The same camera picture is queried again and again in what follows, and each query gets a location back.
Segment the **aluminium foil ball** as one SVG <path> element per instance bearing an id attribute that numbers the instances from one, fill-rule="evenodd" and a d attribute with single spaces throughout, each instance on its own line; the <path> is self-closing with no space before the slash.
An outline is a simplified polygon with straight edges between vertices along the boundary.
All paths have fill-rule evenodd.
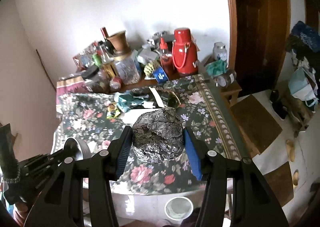
<path id="1" fill-rule="evenodd" d="M 165 107 L 142 114 L 132 126 L 133 151 L 144 163 L 177 158 L 184 149 L 183 126 L 176 109 Z"/>

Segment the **teal plastic wrapper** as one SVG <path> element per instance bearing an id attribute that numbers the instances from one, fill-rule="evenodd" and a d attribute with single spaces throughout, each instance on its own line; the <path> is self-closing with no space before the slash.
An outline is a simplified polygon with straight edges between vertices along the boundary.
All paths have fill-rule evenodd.
<path id="1" fill-rule="evenodd" d="M 140 106 L 144 109 L 153 109 L 156 107 L 155 103 L 150 100 L 149 94 L 137 95 L 129 91 L 126 91 L 125 93 L 116 92 L 113 99 L 119 110 L 123 113 L 126 113 L 131 109 L 140 109 Z"/>

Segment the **brown cardboard package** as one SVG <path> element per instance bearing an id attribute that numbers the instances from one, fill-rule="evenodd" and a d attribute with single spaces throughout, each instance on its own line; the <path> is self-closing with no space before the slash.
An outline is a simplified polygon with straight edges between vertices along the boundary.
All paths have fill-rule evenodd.
<path id="1" fill-rule="evenodd" d="M 162 91 L 153 87 L 149 87 L 149 90 L 160 108 L 171 107 L 177 109 L 181 104 L 179 98 L 173 91 Z"/>

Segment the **yellow green candy wrapper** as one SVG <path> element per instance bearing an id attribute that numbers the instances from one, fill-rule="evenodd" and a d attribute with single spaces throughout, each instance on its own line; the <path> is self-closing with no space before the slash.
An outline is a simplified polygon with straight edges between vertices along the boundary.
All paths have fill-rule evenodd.
<path id="1" fill-rule="evenodd" d="M 115 119 L 121 114 L 121 111 L 117 108 L 116 105 L 111 104 L 107 107 L 106 118 L 107 119 Z"/>

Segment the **wooden stool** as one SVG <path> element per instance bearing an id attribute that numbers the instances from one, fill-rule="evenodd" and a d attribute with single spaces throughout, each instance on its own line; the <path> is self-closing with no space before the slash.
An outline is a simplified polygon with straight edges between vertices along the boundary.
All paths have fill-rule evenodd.
<path id="1" fill-rule="evenodd" d="M 237 103 L 240 91 L 242 91 L 242 88 L 237 83 L 237 81 L 234 81 L 228 87 L 222 88 L 220 90 L 220 94 L 226 99 L 229 106 L 231 107 Z"/>

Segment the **floral green tablecloth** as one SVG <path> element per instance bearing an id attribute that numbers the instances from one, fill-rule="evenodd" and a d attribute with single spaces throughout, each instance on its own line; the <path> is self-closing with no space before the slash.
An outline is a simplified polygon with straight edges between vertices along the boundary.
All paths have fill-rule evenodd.
<path id="1" fill-rule="evenodd" d="M 176 97 L 176 108 L 142 107 L 155 104 L 151 87 L 123 94 L 64 94 L 58 97 L 61 118 L 53 150 L 73 137 L 91 153 L 108 148 L 126 126 L 134 133 L 124 173 L 111 183 L 118 194 L 158 195 L 195 191 L 204 187 L 193 175 L 182 141 L 184 127 L 225 158 L 240 160 L 248 152 L 219 90 L 208 74 L 169 81 L 155 87 L 163 97 Z"/>

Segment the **black-lid glass jar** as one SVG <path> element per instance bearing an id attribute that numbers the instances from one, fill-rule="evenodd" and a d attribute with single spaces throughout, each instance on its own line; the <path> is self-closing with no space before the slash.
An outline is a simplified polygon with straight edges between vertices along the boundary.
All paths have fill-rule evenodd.
<path id="1" fill-rule="evenodd" d="M 109 78 L 95 64 L 82 71 L 80 76 L 89 92 L 107 94 L 110 91 Z"/>

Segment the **small red-label jar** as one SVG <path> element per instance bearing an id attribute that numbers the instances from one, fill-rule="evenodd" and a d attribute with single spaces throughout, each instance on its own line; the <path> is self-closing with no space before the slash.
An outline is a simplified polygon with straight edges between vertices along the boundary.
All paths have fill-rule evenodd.
<path id="1" fill-rule="evenodd" d="M 122 86 L 122 81 L 120 77 L 114 77 L 110 80 L 110 91 L 112 92 L 116 92 L 121 90 L 121 86 Z"/>

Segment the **teal crumpled cloth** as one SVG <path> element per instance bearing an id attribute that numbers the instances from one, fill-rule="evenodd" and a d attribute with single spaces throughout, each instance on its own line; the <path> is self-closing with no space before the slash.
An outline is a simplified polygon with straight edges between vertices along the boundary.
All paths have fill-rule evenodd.
<path id="1" fill-rule="evenodd" d="M 221 59 L 206 65 L 206 72 L 211 77 L 220 76 L 222 74 L 225 74 L 226 71 L 227 71 L 227 62 Z"/>

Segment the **blue paper cup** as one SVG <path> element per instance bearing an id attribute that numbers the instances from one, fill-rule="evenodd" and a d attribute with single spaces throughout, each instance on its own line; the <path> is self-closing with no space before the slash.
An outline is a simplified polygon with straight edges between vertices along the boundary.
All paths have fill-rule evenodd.
<path id="1" fill-rule="evenodd" d="M 163 68 L 161 66 L 156 68 L 152 72 L 152 74 L 153 74 L 153 76 L 156 79 L 158 84 L 163 84 L 163 83 L 165 83 L 165 82 L 167 82 L 169 80 L 167 74 L 165 73 L 165 71 L 163 70 Z"/>

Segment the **small glass jar white lid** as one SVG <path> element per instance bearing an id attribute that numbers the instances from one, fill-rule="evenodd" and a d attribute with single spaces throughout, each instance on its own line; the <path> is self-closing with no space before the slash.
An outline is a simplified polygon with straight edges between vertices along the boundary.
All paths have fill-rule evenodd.
<path id="1" fill-rule="evenodd" d="M 227 49 L 226 49 L 226 45 L 223 42 L 214 43 L 213 56 L 216 61 L 217 60 L 227 61 Z"/>

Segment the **dark wine bottle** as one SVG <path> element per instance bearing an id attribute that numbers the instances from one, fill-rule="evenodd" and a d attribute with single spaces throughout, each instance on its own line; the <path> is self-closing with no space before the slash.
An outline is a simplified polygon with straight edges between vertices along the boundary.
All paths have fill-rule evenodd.
<path id="1" fill-rule="evenodd" d="M 114 54 L 114 47 L 113 47 L 112 43 L 108 40 L 109 35 L 108 35 L 108 32 L 107 32 L 106 28 L 102 27 L 100 29 L 100 31 L 101 31 L 101 33 L 103 35 L 104 40 L 105 40 L 105 47 L 106 47 L 107 51 L 110 54 Z"/>

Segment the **red thermos jug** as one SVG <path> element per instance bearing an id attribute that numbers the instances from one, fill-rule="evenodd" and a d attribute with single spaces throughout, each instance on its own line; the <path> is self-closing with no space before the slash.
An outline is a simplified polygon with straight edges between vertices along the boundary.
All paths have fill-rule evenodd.
<path id="1" fill-rule="evenodd" d="M 180 76 L 195 75 L 199 71 L 197 47 L 188 28 L 179 28 L 174 31 L 172 42 L 172 59 Z"/>

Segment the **red-capped sauce bottle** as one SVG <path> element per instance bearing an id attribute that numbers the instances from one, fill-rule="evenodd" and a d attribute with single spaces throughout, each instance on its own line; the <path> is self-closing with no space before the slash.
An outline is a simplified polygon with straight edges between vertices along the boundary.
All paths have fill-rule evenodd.
<path id="1" fill-rule="evenodd" d="M 169 52 L 168 45 L 165 42 L 163 37 L 160 38 L 159 47 L 161 51 L 161 55 L 160 55 L 161 66 L 168 76 L 172 76 L 175 73 L 173 58 L 172 58 L 172 54 Z"/>

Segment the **dark wooden door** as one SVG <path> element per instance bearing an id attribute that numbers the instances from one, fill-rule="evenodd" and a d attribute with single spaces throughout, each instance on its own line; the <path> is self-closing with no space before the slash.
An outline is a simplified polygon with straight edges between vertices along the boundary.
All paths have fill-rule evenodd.
<path id="1" fill-rule="evenodd" d="M 228 0 L 229 65 L 240 96 L 273 89 L 285 59 L 290 0 Z"/>

